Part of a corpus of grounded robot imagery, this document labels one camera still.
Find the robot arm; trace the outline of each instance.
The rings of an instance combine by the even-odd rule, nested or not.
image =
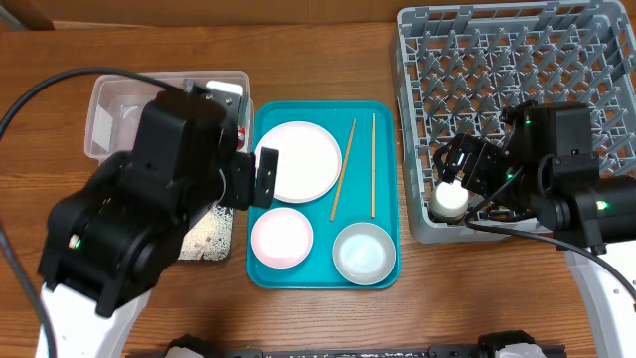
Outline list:
[[[440,180],[450,183],[463,171],[462,186],[484,197],[505,187],[493,199],[495,205],[524,213],[525,218],[529,213],[536,216],[555,239],[590,250],[636,285],[636,180],[600,178],[587,106],[529,101],[506,108],[503,116],[513,130],[504,147],[459,134],[437,150],[433,160]],[[519,168],[523,176],[513,177]],[[631,337],[636,330],[633,287],[624,287],[605,268],[579,254],[565,255],[581,290],[599,357],[636,356]]]
[[[109,157],[49,216],[39,274],[60,357],[120,357],[190,228],[213,205],[273,201],[278,152],[263,148],[258,167],[253,153],[237,152],[242,93],[186,88],[159,92],[132,151]],[[41,331],[38,357],[46,343]]]
[[[636,241],[607,245],[602,256],[630,281],[636,280]],[[578,284],[599,357],[636,357],[634,300],[604,268],[573,252],[567,265]]]

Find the chopstick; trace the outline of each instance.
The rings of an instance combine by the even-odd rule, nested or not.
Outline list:
[[[371,219],[376,217],[376,114],[371,124]]]
[[[340,171],[340,181],[338,182],[338,190],[336,191],[336,199],[334,200],[334,208],[331,210],[331,221],[334,221],[336,217],[336,209],[338,209],[338,201],[340,200],[340,190],[342,189],[342,182],[345,179],[345,171],[347,170],[347,162],[349,162],[349,151],[351,150],[351,143],[354,141],[354,131],[356,130],[356,118],[354,118],[354,125],[351,127],[351,134],[349,134],[349,144],[347,144],[347,152],[345,153],[345,162],[342,165]]]

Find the teal tray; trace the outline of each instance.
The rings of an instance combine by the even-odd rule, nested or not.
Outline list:
[[[371,219],[371,123],[376,114],[376,217]],[[267,209],[249,209],[247,273],[264,288],[295,289],[383,289],[391,286],[401,270],[399,246],[398,175],[396,142],[391,111],[373,100],[276,101],[266,104],[257,114],[254,147],[273,127],[295,120],[309,121],[327,129],[344,155],[354,118],[356,132],[349,154],[349,164],[340,193],[338,211],[329,220],[338,183],[322,197],[303,204],[274,200],[271,209],[288,207],[307,217],[314,230],[314,244],[309,256],[294,268],[278,269],[264,265],[251,249],[251,230]],[[383,281],[359,286],[346,281],[334,266],[331,251],[338,234],[347,226],[373,223],[383,228],[396,245],[396,264]]]

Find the gray dish rack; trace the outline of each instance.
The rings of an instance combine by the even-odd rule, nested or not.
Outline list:
[[[601,175],[634,175],[636,41],[617,0],[555,1],[402,10],[390,58],[403,134],[412,235],[423,243],[500,239],[428,213],[432,156],[458,133],[504,145],[506,105],[579,101],[591,110]],[[541,232],[534,219],[487,225]]]

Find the black cable on table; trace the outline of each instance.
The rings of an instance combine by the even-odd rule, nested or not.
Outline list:
[[[521,169],[517,170],[517,172],[515,172],[515,175],[513,175],[513,177],[510,178],[499,189],[497,189],[497,191],[495,191],[495,193],[493,193],[488,198],[484,199],[476,207],[470,209],[468,211],[468,213],[466,214],[466,216],[464,216],[464,219],[463,219],[464,226],[466,228],[469,228],[469,229],[478,230],[478,231],[482,231],[482,232],[486,232],[486,233],[503,234],[503,235],[509,235],[509,236],[518,236],[518,237],[526,238],[526,239],[532,239],[532,240],[536,240],[536,241],[540,241],[540,242],[556,245],[557,247],[559,247],[561,249],[564,249],[564,250],[573,251],[573,252],[575,252],[575,253],[577,253],[579,255],[582,255],[582,256],[594,261],[599,266],[601,266],[602,268],[606,269],[611,275],[613,275],[625,287],[627,292],[629,292],[629,294],[632,296],[632,298],[636,302],[636,289],[627,280],[627,278],[625,278],[625,276],[623,276],[616,268],[614,268],[612,265],[610,265],[607,261],[605,261],[604,259],[592,254],[591,252],[589,252],[586,249],[579,248],[577,246],[574,246],[572,244],[563,242],[561,240],[557,240],[557,239],[553,239],[553,238],[547,238],[547,237],[544,237],[544,236],[541,236],[541,235],[538,235],[538,234],[534,234],[534,233],[528,233],[528,232],[524,232],[524,231],[521,231],[521,230],[498,228],[498,227],[492,227],[492,226],[487,226],[487,225],[480,225],[480,224],[475,224],[475,223],[469,221],[470,218],[472,218],[475,215],[477,215],[477,212],[479,212],[482,208],[484,208],[486,205],[488,205],[490,202],[492,202],[493,199],[495,199],[497,197],[497,195],[502,193],[512,182],[514,182],[523,173],[523,171],[524,171],[524,168],[521,168]]]
[[[181,90],[172,85],[161,82],[159,80],[156,80],[144,75],[124,71],[124,70],[118,70],[118,69],[95,67],[95,68],[84,68],[84,69],[66,71],[64,73],[55,75],[37,84],[35,87],[33,87],[32,89],[29,89],[20,98],[18,98],[18,100],[16,100],[15,103],[13,103],[13,105],[9,108],[9,110],[7,110],[7,113],[2,118],[2,122],[0,122],[0,142],[2,141],[2,137],[4,136],[4,133],[7,131],[7,128],[9,127],[9,124],[11,123],[15,115],[29,100],[31,100],[31,98],[33,98],[36,94],[38,94],[42,90],[60,81],[63,81],[75,76],[82,76],[82,75],[119,75],[119,76],[131,78],[134,80],[143,81],[148,84],[160,87],[164,90]],[[47,310],[42,304],[42,301],[38,297],[36,290],[33,288],[33,285],[31,284],[29,277],[24,271],[24,268],[20,264],[20,261],[15,251],[13,250],[11,243],[9,242],[9,238],[7,237],[7,234],[5,233],[4,229],[1,226],[0,226],[0,247],[2,247],[2,252],[4,256],[7,258],[7,262],[11,266],[11,269],[13,270],[13,273],[15,274],[18,281],[20,281],[22,288],[27,294],[27,297],[31,301],[31,305],[33,305],[33,308],[35,309],[36,314],[38,315],[38,318],[40,319],[40,323],[42,324],[44,334],[47,337],[47,347],[49,350],[49,358],[57,358],[58,351],[56,346],[55,335],[53,332],[53,326],[51,324],[51,319],[49,317],[49,314],[47,313]]]

